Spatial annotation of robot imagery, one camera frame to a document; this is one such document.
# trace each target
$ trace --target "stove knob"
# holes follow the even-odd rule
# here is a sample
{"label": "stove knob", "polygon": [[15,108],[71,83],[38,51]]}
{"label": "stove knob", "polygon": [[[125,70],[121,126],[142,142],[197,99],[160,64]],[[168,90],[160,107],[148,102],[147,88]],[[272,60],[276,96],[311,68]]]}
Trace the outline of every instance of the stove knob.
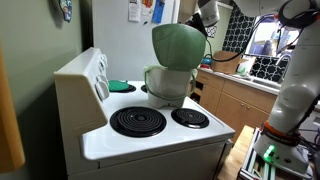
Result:
{"label": "stove knob", "polygon": [[108,59],[107,59],[107,56],[106,56],[105,54],[102,54],[102,55],[100,56],[100,61],[99,61],[99,70],[100,70],[100,73],[105,74],[107,67],[108,67]]}
{"label": "stove knob", "polygon": [[97,79],[98,82],[99,82],[99,81],[102,81],[102,82],[106,83],[107,86],[109,87],[109,81],[108,81],[108,79],[107,79],[106,76],[104,76],[104,75],[98,75],[98,76],[96,77],[96,79]]}
{"label": "stove knob", "polygon": [[109,88],[105,82],[103,81],[97,82],[95,84],[95,88],[101,101],[109,97]]}

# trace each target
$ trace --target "faucet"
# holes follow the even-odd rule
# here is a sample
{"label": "faucet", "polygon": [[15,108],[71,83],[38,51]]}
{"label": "faucet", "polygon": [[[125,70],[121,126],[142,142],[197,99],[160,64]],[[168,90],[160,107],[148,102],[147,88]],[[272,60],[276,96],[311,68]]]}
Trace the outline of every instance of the faucet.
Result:
{"label": "faucet", "polygon": [[288,63],[289,63],[289,61],[291,60],[291,55],[289,55],[289,54],[284,54],[284,55],[280,56],[279,59],[278,59],[278,61],[276,62],[276,66],[278,66],[279,63],[280,63],[280,61],[282,61],[284,58],[287,58],[287,59],[288,59]]}
{"label": "faucet", "polygon": [[287,64],[287,67],[285,68],[282,76],[280,77],[279,81],[278,81],[278,84],[281,84],[284,80],[284,77],[286,76],[286,73],[287,73],[287,69],[289,67],[289,64],[290,64],[290,61],[291,61],[291,55],[289,54],[284,54],[282,56],[279,57],[278,61],[276,62],[276,66],[279,66],[279,63],[280,61],[282,61],[284,58],[287,58],[288,59],[288,64]]}

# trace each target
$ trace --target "stovetop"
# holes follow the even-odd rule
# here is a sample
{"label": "stovetop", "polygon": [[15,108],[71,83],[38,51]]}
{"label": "stovetop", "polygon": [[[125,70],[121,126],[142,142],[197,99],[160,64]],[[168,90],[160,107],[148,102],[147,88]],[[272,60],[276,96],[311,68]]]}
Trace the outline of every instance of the stovetop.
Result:
{"label": "stovetop", "polygon": [[[144,85],[142,81],[130,81],[129,83],[135,87]],[[109,120],[119,109],[137,106],[155,109],[148,104],[148,94],[140,88],[130,93],[110,93],[109,98],[103,101],[103,108]],[[87,159],[98,160],[146,150],[148,152],[157,151],[162,147],[168,147],[168,151],[176,151],[179,145],[179,148],[182,145],[196,147],[232,138],[233,129],[190,98],[185,99],[182,108],[203,113],[209,119],[209,125],[202,129],[185,127],[175,122],[171,117],[171,113],[177,109],[176,107],[163,107],[155,109],[166,118],[166,126],[160,133],[151,137],[128,137],[113,130],[108,122],[101,128],[83,134],[83,155]]]}

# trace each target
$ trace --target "white electric stove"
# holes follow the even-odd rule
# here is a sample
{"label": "white electric stove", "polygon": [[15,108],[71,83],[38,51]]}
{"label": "white electric stove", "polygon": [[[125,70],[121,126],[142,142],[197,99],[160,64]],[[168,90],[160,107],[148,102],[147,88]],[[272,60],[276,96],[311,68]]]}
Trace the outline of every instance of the white electric stove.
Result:
{"label": "white electric stove", "polygon": [[[233,129],[188,97],[182,108],[150,106],[141,90],[144,82],[129,81],[133,92],[110,93],[106,71],[106,56],[90,48],[54,73],[69,180],[209,180],[217,175]],[[190,124],[175,120],[175,112]]]}

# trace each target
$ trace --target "small coil burner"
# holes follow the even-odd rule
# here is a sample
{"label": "small coil burner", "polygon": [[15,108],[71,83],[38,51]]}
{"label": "small coil burner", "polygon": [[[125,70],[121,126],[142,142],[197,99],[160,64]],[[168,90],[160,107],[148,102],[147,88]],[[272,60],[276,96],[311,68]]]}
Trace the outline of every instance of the small coil burner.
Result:
{"label": "small coil burner", "polygon": [[171,117],[177,123],[189,128],[201,129],[209,125],[208,117],[193,109],[175,109],[171,112]]}
{"label": "small coil burner", "polygon": [[116,111],[110,118],[111,127],[129,137],[150,137],[166,126],[166,118],[158,111],[146,107],[128,107]]}

